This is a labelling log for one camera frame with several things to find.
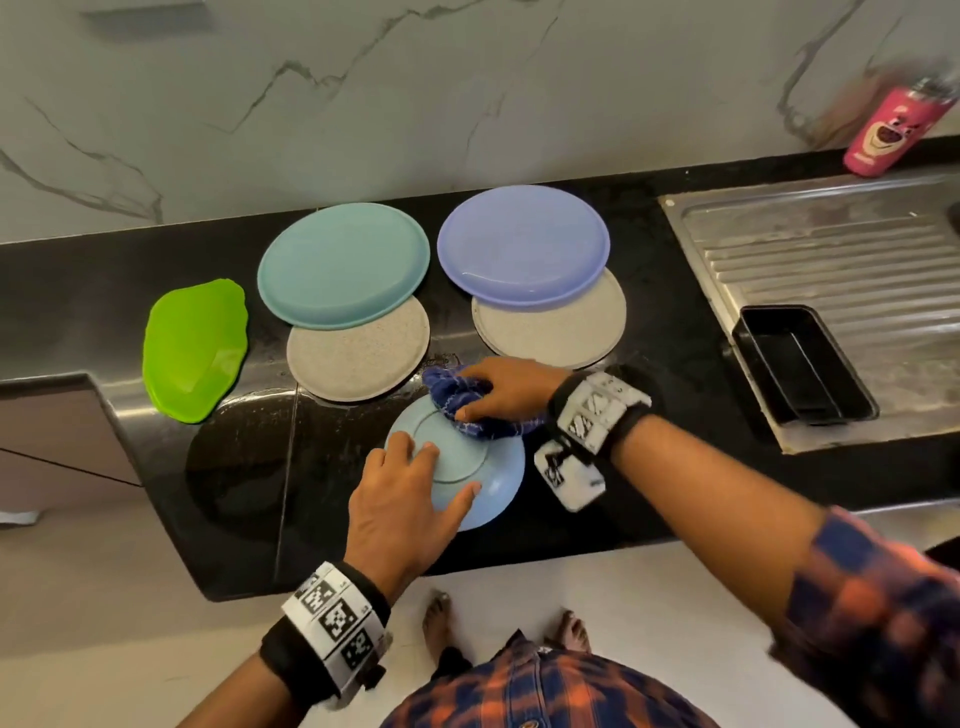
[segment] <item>person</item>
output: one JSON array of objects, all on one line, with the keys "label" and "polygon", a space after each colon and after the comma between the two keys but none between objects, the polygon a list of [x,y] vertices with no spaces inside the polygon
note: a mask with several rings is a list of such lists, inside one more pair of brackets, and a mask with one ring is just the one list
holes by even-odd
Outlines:
[{"label": "person", "polygon": [[[458,420],[476,422],[539,415],[571,373],[490,357],[462,375],[492,386],[457,412]],[[435,512],[430,489],[437,449],[425,445],[411,459],[412,447],[409,436],[396,433],[386,449],[370,453],[350,498],[347,550],[337,565],[384,623],[389,605],[452,540],[481,487],[471,483],[445,511]],[[854,722],[960,725],[955,571],[884,541],[850,514],[810,502],[656,414],[637,419],[612,444],[609,458],[707,569],[770,627],[771,655]],[[653,678],[590,654],[588,635],[573,615],[566,616],[553,648],[515,636],[477,667],[453,649],[449,615],[450,602],[440,595],[424,621],[438,671],[384,725],[714,725]],[[287,640],[291,628],[282,623],[272,632]],[[305,666],[317,658],[293,633],[285,644],[299,646],[284,660],[299,667],[268,654],[265,638],[260,652],[181,728],[298,725],[335,688],[324,671],[303,679]]]}]

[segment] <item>bare foot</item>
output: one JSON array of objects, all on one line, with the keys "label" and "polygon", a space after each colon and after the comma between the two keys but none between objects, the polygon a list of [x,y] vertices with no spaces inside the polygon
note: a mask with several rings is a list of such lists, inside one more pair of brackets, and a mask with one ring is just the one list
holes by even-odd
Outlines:
[{"label": "bare foot", "polygon": [[564,649],[573,652],[592,653],[590,649],[590,637],[587,634],[587,627],[584,625],[584,621],[570,610],[564,612],[564,618],[560,620],[560,626],[557,627],[557,633],[553,639]]},{"label": "bare foot", "polygon": [[453,643],[453,631],[450,628],[453,622],[453,605],[450,595],[437,592],[427,605],[423,615],[423,639],[426,641],[427,651],[433,658],[434,665],[440,664],[440,656]]}]

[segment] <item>checkered shirt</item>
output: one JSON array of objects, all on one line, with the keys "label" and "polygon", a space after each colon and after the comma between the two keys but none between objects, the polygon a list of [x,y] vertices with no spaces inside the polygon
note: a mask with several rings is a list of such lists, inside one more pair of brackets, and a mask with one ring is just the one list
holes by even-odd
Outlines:
[{"label": "checkered shirt", "polygon": [[[960,725],[960,576],[830,512],[771,654],[859,725]],[[676,692],[597,655],[515,643],[434,681],[384,726],[704,728]]]}]

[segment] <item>black baking pan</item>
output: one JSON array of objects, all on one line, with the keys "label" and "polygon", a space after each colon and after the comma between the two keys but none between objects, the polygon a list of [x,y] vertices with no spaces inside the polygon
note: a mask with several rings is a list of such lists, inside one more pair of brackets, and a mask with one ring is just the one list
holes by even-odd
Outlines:
[{"label": "black baking pan", "polygon": [[840,425],[872,420],[876,402],[805,305],[748,305],[740,309],[733,342],[771,416],[781,425]]}]

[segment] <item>green plate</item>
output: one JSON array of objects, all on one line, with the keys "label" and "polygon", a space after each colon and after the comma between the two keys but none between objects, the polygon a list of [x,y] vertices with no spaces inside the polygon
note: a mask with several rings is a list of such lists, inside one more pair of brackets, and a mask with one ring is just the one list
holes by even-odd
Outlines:
[{"label": "green plate", "polygon": [[178,288],[150,309],[143,383],[160,412],[198,423],[233,386],[246,354],[243,288],[228,279]]}]

